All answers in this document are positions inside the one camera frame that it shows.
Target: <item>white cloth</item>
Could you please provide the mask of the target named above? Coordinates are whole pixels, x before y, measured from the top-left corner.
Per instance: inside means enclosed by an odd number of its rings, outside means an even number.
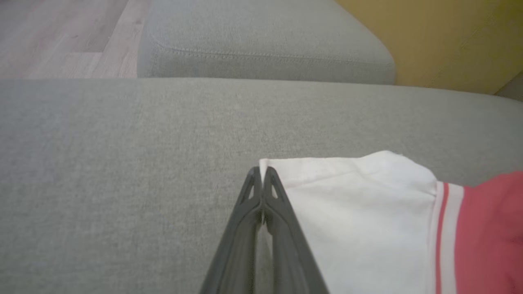
[[[330,293],[425,293],[437,180],[389,151],[260,160],[278,172]]]

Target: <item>gray sofa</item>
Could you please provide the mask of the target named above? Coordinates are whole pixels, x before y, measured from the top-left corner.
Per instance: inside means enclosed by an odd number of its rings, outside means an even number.
[[[138,77],[393,84],[394,61],[334,0],[155,0]]]
[[[262,157],[392,150],[476,185],[523,168],[522,130],[521,102],[436,89],[0,81],[0,292],[195,293]]]

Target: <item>wooden floor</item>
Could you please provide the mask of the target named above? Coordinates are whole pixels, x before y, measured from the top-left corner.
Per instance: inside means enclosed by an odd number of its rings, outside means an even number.
[[[136,77],[151,0],[0,0],[0,79]]]

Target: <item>red and white garment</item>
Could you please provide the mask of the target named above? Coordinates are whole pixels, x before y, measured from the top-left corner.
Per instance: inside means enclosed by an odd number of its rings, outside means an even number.
[[[389,151],[267,166],[331,293],[523,293],[523,172],[462,187]]]

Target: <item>yellow fabric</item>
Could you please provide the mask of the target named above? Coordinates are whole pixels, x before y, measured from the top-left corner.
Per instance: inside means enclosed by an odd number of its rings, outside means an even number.
[[[523,69],[523,0],[337,0],[388,48],[398,85],[493,94]]]

